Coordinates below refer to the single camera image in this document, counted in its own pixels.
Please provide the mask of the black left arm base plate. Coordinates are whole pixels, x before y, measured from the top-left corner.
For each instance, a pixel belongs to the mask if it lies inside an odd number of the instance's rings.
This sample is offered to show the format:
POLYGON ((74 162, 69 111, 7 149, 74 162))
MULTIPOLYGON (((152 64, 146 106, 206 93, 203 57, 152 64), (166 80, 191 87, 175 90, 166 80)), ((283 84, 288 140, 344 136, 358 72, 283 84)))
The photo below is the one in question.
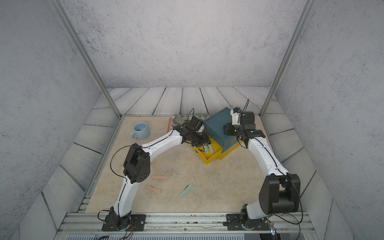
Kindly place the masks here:
POLYGON ((114 208, 109 210, 108 215, 103 220, 103 232, 142 232, 144 230, 147 215, 127 214, 119 217, 114 208))

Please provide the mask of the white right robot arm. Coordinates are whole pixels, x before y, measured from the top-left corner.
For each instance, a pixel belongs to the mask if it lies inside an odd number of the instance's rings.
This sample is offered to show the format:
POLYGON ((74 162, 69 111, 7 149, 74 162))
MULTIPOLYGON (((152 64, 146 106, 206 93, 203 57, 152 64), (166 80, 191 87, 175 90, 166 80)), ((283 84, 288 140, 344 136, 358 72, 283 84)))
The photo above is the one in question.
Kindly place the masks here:
POLYGON ((301 180, 298 175, 290 174, 279 162, 264 132, 256 129, 254 113, 234 108, 230 110, 230 115, 232 121, 224 125, 224 134, 244 142, 265 176, 258 200, 244 207, 246 220, 297 212, 301 207, 301 180))

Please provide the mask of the yellow bottom drawer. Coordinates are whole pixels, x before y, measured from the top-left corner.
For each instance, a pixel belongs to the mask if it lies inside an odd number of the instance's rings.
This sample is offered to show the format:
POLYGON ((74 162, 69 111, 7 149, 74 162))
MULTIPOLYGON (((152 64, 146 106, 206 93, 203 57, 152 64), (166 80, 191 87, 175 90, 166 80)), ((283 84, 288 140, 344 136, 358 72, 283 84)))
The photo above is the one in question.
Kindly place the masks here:
POLYGON ((228 154, 230 154, 231 152, 233 152, 237 147, 239 147, 240 144, 239 143, 236 143, 234 144, 233 146, 231 146, 230 148, 228 148, 226 151, 224 151, 224 149, 221 150, 221 153, 219 155, 219 160, 222 160, 223 158, 225 158, 228 154))

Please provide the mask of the teal drawer cabinet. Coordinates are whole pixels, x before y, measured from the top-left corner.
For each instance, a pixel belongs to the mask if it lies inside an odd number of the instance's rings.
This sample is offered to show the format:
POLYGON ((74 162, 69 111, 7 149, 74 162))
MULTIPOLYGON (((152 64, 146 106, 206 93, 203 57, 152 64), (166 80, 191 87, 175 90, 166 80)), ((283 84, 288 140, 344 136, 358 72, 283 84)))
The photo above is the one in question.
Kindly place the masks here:
POLYGON ((233 145, 237 144, 236 137, 227 136, 224 132, 224 126, 232 123, 232 116, 229 108, 224 108, 216 114, 204 120, 205 132, 209 134, 226 152, 233 145))

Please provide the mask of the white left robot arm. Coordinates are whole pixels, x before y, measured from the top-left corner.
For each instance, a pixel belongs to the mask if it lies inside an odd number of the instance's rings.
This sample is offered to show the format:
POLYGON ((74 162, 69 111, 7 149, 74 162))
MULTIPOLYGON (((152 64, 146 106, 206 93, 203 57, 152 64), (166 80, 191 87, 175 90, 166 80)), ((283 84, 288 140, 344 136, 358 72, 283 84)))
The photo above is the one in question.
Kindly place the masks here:
POLYGON ((211 144, 206 132, 200 131, 204 121, 193 116, 185 124, 173 127, 165 135, 147 144, 130 145, 124 161, 122 188, 115 204, 110 208, 109 215, 124 218, 131 214, 132 205, 140 184, 151 173, 151 162, 160 154, 183 143, 192 147, 204 147, 211 144))

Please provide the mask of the mint fruit knife front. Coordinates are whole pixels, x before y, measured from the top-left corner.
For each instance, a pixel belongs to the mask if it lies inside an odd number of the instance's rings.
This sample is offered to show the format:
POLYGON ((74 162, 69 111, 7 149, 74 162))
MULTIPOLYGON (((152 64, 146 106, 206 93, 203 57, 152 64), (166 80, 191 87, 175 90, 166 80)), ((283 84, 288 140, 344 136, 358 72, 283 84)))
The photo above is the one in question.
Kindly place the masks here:
POLYGON ((192 188, 193 188, 194 184, 190 183, 188 184, 180 193, 179 193, 179 197, 182 198, 183 196, 185 196, 188 191, 190 191, 192 188))

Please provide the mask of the yellow drawer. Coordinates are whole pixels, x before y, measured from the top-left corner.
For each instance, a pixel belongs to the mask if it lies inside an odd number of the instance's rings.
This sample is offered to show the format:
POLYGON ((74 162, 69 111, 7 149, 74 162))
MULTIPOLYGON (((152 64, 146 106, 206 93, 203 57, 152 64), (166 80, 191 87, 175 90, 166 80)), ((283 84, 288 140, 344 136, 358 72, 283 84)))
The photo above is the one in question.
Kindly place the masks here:
POLYGON ((222 160, 223 157, 223 147, 219 145, 213 138, 210 138, 211 144, 204 147, 193 147, 194 151, 198 154, 201 160, 208 165, 215 159, 222 160))
POLYGON ((219 160, 222 160, 223 158, 225 158, 228 154, 230 154, 231 152, 233 152, 237 147, 239 147, 240 144, 239 143, 236 143, 234 144, 233 146, 231 146, 230 148, 228 148, 226 151, 224 151, 224 149, 221 150, 221 153, 219 155, 219 160))

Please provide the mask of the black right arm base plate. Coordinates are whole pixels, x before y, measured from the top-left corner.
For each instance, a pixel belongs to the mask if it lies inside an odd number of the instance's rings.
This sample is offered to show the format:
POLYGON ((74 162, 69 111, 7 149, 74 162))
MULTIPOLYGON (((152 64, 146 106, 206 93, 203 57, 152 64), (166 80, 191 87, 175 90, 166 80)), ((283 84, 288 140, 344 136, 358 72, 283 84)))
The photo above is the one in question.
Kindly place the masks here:
POLYGON ((228 231, 268 231, 269 224, 263 220, 251 220, 241 214, 227 214, 223 226, 228 231))

